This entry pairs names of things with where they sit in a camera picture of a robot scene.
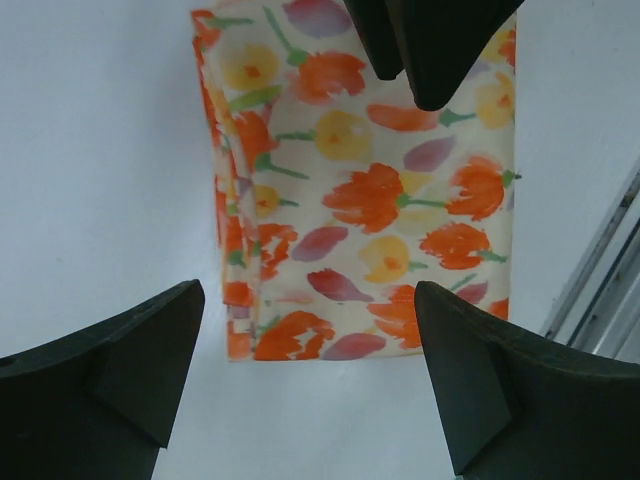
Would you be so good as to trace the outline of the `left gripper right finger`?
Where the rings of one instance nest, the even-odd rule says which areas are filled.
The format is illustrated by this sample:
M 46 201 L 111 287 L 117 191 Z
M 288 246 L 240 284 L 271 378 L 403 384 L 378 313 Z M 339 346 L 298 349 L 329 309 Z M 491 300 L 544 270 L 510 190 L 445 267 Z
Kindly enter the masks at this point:
M 555 343 L 446 288 L 415 310 L 459 479 L 635 479 L 639 368 Z

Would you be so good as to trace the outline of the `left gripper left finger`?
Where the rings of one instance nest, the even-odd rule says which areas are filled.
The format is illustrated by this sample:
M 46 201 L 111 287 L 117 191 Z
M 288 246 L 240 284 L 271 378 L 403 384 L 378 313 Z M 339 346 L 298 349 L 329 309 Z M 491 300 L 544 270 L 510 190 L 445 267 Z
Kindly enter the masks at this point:
M 1 360 L 4 479 L 149 479 L 204 313 L 197 280 Z

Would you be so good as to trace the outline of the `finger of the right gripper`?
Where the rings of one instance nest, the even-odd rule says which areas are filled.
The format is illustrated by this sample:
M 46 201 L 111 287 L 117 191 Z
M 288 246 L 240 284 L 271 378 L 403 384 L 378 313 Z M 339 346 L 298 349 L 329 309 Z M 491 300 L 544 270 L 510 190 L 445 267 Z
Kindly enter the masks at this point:
M 443 108 L 520 5 L 503 0 L 389 1 L 394 59 L 406 73 L 416 106 L 424 111 Z
M 394 80 L 404 69 L 384 0 L 345 0 L 346 9 L 370 64 L 380 80 Z

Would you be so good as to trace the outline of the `orange floral cream skirt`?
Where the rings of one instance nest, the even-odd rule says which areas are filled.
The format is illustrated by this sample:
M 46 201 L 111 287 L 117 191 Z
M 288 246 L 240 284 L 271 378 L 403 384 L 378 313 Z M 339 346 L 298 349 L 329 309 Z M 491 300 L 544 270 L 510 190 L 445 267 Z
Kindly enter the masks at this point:
M 191 21 L 230 360 L 417 354 L 421 281 L 507 317 L 514 19 L 435 112 L 376 76 L 341 1 L 215 1 Z

